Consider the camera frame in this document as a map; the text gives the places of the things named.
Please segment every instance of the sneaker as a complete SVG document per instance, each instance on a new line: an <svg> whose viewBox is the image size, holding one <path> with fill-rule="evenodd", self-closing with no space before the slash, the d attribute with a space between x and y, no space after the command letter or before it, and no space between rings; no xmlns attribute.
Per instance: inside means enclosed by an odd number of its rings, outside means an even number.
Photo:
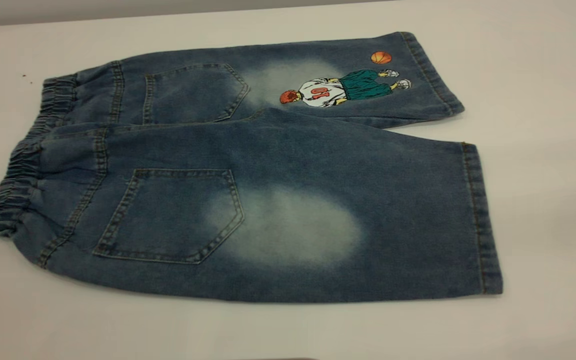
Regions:
<svg viewBox="0 0 576 360"><path fill-rule="evenodd" d="M410 89L411 86L412 86L412 82L410 82L410 80L408 80L408 79L403 79L403 80L397 81L397 88Z"/></svg>
<svg viewBox="0 0 576 360"><path fill-rule="evenodd" d="M391 70L391 69L386 69L386 70L383 70L381 72L386 74L387 76L389 76L391 78L397 78L400 75L400 73L398 73L395 70Z"/></svg>

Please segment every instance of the blue denim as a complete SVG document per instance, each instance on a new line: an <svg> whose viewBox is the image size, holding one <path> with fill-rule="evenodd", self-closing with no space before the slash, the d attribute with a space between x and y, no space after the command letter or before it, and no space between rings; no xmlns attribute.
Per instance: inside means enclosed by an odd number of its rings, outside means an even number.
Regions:
<svg viewBox="0 0 576 360"><path fill-rule="evenodd" d="M349 98L357 71L389 91ZM408 32L113 61L44 82L0 235L41 268L135 292L500 294L475 145L380 129L463 110Z"/></svg>

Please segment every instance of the white table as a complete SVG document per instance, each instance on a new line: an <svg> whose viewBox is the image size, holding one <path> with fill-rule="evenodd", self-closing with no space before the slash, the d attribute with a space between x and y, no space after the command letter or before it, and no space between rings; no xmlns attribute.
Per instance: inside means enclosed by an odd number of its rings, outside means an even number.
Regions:
<svg viewBox="0 0 576 360"><path fill-rule="evenodd" d="M394 31L416 34L466 106L394 131L478 145L505 294L332 305L133 294L42 271L0 238L0 359L576 359L576 0L0 26L0 180L39 110L44 78L153 51Z"/></svg>

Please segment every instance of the back pocket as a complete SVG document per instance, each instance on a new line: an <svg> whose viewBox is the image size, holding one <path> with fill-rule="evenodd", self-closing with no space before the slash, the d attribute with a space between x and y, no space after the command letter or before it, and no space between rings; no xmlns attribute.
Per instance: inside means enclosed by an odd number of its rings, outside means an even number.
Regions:
<svg viewBox="0 0 576 360"><path fill-rule="evenodd" d="M208 123L233 116L249 86L228 64L146 75L144 124Z"/></svg>
<svg viewBox="0 0 576 360"><path fill-rule="evenodd" d="M93 253L199 264L243 220L230 170L137 169Z"/></svg>

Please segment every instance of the white jersey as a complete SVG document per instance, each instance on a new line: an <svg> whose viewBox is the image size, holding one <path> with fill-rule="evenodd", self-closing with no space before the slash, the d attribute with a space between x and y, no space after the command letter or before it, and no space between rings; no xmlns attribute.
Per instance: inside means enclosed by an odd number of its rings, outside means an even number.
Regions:
<svg viewBox="0 0 576 360"><path fill-rule="evenodd" d="M304 103L318 108L332 107L335 100L346 98L346 91L341 82L329 82L326 79L307 81L301 85L299 92Z"/></svg>

